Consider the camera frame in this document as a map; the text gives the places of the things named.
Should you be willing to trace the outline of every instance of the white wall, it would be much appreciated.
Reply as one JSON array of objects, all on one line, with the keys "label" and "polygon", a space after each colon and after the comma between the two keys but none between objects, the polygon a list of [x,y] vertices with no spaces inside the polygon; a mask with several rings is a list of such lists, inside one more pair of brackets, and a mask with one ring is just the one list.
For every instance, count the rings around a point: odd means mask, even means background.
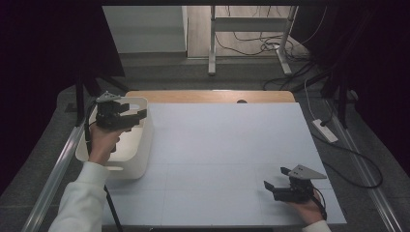
[{"label": "white wall", "polygon": [[119,53],[187,50],[187,7],[103,7]]}]

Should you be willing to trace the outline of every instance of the white plastic bin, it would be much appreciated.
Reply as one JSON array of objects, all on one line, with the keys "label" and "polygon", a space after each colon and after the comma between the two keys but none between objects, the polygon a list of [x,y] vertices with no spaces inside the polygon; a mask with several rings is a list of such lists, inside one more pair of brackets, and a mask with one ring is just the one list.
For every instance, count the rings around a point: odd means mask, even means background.
[{"label": "white plastic bin", "polygon": [[[130,110],[122,115],[136,114],[138,110],[147,109],[147,117],[140,120],[129,132],[123,132],[117,143],[117,150],[111,154],[106,167],[110,170],[109,179],[138,179],[145,173],[151,151],[154,135],[154,125],[148,108],[148,102],[143,98],[122,98],[119,103],[129,103]],[[90,123],[96,121],[97,108],[90,116]],[[88,160],[87,146],[84,133],[81,136],[75,156],[81,160]]]}]

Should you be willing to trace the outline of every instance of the hand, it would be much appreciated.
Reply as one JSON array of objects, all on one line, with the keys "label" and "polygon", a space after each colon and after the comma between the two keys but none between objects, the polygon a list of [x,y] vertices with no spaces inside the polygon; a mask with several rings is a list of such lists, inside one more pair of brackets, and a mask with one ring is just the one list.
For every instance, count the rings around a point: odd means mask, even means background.
[{"label": "hand", "polygon": [[130,129],[111,131],[104,130],[96,124],[91,125],[90,133],[92,148],[88,161],[104,166],[108,161],[115,144],[120,141],[121,133],[129,130]]},{"label": "hand", "polygon": [[[317,194],[316,190],[314,190],[314,197],[316,197],[316,199],[320,202],[320,197]],[[299,204],[294,202],[286,203],[295,208],[304,222],[308,225],[313,224],[319,220],[323,220],[319,207],[312,200],[309,200],[306,203]]]}]

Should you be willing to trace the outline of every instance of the white tabletop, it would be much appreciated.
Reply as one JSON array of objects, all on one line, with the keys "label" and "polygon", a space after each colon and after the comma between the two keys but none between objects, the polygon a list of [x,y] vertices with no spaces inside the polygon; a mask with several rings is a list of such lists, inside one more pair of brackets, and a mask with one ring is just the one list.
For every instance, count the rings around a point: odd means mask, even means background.
[{"label": "white tabletop", "polygon": [[[326,175],[298,103],[151,103],[154,138],[145,175],[110,180],[124,225],[250,227],[299,224],[263,181],[288,187],[280,167]],[[345,223],[330,181],[316,180],[328,223]],[[113,224],[107,206],[103,224]]]}]

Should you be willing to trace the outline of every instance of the white sleeve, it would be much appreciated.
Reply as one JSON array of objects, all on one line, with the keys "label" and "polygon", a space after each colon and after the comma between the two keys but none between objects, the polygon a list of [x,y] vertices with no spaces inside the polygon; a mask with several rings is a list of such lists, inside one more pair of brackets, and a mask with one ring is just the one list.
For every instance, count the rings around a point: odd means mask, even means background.
[{"label": "white sleeve", "polygon": [[102,231],[103,186],[108,175],[104,166],[84,162],[77,180],[66,186],[58,216],[48,231]]},{"label": "white sleeve", "polygon": [[303,232],[331,232],[326,220],[319,220],[302,229]]}]

